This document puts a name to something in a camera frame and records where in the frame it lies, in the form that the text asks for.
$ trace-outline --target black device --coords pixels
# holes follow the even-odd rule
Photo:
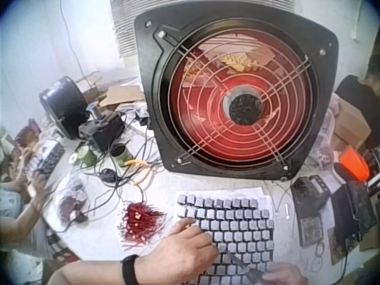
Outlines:
[[[327,111],[338,40],[294,13],[181,2],[135,20],[157,145],[174,172],[290,179]]]
[[[299,239],[305,248],[323,240],[319,210],[330,197],[330,190],[318,175],[300,177],[290,187],[297,214]]]
[[[45,111],[68,138],[79,138],[78,127],[88,119],[87,103],[78,86],[67,76],[40,93]]]

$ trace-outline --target wire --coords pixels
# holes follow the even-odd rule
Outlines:
[[[63,21],[64,21],[64,23],[65,23],[65,28],[66,28],[66,32],[67,32],[67,36],[68,36],[68,40],[69,40],[69,47],[70,47],[70,49],[71,49],[71,51],[72,51],[72,54],[73,54],[74,57],[75,57],[75,60],[77,61],[77,64],[78,64],[79,70],[80,70],[80,72],[81,72],[83,78],[86,80],[88,86],[90,86],[90,88],[93,88],[93,86],[91,86],[90,82],[87,80],[87,77],[84,76],[84,73],[83,73],[83,70],[82,70],[82,66],[81,66],[81,64],[80,64],[80,62],[79,62],[79,59],[78,59],[78,57],[77,57],[77,54],[75,53],[75,50],[72,48],[70,31],[69,31],[69,27],[68,27],[68,25],[67,25],[67,22],[66,22],[66,19],[65,19],[65,16],[64,16],[64,10],[63,10],[63,8],[62,8],[62,0],[59,1],[59,8],[60,8],[60,10],[61,10],[61,16],[62,16],[62,19],[63,19]]]

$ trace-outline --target keyboard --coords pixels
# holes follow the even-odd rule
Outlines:
[[[231,261],[227,251],[252,268],[262,272],[272,269],[274,222],[269,209],[261,208],[257,199],[180,194],[177,204],[177,216],[195,218],[194,225],[212,236],[220,251],[214,264],[187,284],[250,284],[243,269]]]

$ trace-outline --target metal wire grille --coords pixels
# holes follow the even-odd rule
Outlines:
[[[152,8],[182,1],[199,0],[110,0],[120,57],[136,54],[134,20],[137,15]],[[247,0],[247,2],[294,11],[294,0]]]

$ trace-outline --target electronic device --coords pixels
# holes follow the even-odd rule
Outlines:
[[[71,139],[79,138],[78,127],[88,119],[87,103],[78,86],[67,76],[40,93],[45,111]]]
[[[303,248],[323,240],[319,210],[330,197],[330,190],[318,176],[300,177],[290,186],[297,214],[300,245]]]
[[[272,269],[274,222],[256,199],[178,195],[177,203],[176,215],[195,218],[195,225],[211,235],[220,252],[214,264],[190,284],[250,284],[244,269],[232,264],[229,252],[251,268]]]
[[[282,180],[298,172],[333,90],[334,33],[260,4],[185,1],[139,15],[135,35],[166,169]]]

